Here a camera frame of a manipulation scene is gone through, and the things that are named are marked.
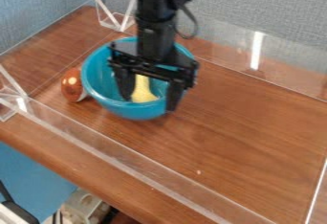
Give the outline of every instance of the yellow object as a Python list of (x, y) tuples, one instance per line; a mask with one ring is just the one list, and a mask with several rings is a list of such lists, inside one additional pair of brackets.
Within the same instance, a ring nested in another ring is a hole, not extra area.
[(149, 79), (142, 75), (136, 75), (132, 101), (136, 103), (142, 103), (157, 99), (158, 98), (150, 93), (149, 90)]

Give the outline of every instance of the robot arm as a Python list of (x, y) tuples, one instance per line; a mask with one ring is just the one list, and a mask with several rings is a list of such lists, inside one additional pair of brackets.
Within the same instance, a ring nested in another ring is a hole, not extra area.
[(196, 25), (196, 20), (185, 8), (189, 1), (192, 0), (137, 0), (136, 46), (132, 43), (113, 43), (109, 46), (109, 66), (122, 98), (130, 99), (134, 74), (157, 78), (169, 84), (165, 94), (166, 111), (176, 109), (184, 90), (192, 88), (194, 82), (197, 62), (174, 48), (176, 12), (182, 10)]

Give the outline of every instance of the wooden table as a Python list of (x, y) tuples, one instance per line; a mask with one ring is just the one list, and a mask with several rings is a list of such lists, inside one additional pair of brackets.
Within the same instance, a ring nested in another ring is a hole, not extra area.
[[(65, 69), (89, 55), (84, 50), (126, 36), (104, 28), (98, 31), (93, 14), (92, 8), (80, 9), (2, 57), (30, 97), (270, 221), (302, 223), (325, 160), (325, 103), (202, 60), (197, 86), (177, 112), (153, 121), (120, 119), (92, 99), (66, 103), (58, 84)], [(232, 52), (200, 39), (186, 47), (196, 56), (214, 49), (226, 58)], [(218, 59), (214, 55), (206, 58)], [(22, 116), (1, 124), (0, 141), (140, 223), (213, 223)], [(313, 223), (322, 223), (327, 216), (325, 205), (318, 206)]]

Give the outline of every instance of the bowl rim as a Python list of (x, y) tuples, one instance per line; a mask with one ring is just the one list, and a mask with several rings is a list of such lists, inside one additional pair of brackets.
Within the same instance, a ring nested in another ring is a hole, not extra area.
[[(124, 37), (124, 38), (118, 38), (116, 40), (113, 40), (114, 42), (136, 42), (137, 38), (134, 36), (129, 36), (129, 37)], [(104, 50), (104, 48), (108, 47), (108, 45), (113, 42), (108, 42), (105, 43), (101, 47), (98, 47), (92, 54), (85, 58), (85, 61), (81, 65), (81, 83), (82, 83), (82, 87), (86, 91), (86, 93), (93, 97), (97, 98), (101, 102), (104, 103), (109, 103), (110, 105), (114, 106), (125, 106), (125, 107), (149, 107), (153, 106), (156, 104), (158, 104), (160, 102), (165, 101), (165, 96), (158, 97), (154, 101), (148, 101), (148, 102), (132, 102), (132, 101), (118, 101), (114, 100), (112, 98), (108, 98), (105, 96), (102, 96), (92, 87), (88, 78), (86, 78), (86, 70), (88, 70), (88, 66), (90, 65), (92, 61), (94, 60), (94, 55), (98, 54), (98, 52), (101, 52)], [(181, 53), (184, 53), (184, 55), (186, 55), (189, 58), (193, 58), (193, 54), (189, 52), (189, 50), (178, 43), (174, 43), (174, 46), (177, 48), (177, 51), (180, 51)]]

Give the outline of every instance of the blue bowl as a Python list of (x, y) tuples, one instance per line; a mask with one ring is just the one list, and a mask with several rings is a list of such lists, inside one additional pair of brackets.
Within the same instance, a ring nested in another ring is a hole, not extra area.
[[(136, 42), (136, 37), (128, 37), (114, 42)], [(108, 67), (106, 59), (110, 51), (102, 45), (85, 59), (81, 67), (81, 82), (86, 93), (98, 104), (117, 116), (130, 120), (150, 120), (165, 112), (165, 90), (168, 83), (157, 79), (149, 79), (150, 91), (158, 97), (156, 101), (133, 103), (125, 101), (117, 90), (113, 72)], [(178, 52), (193, 58), (190, 52), (180, 44), (176, 44)]]

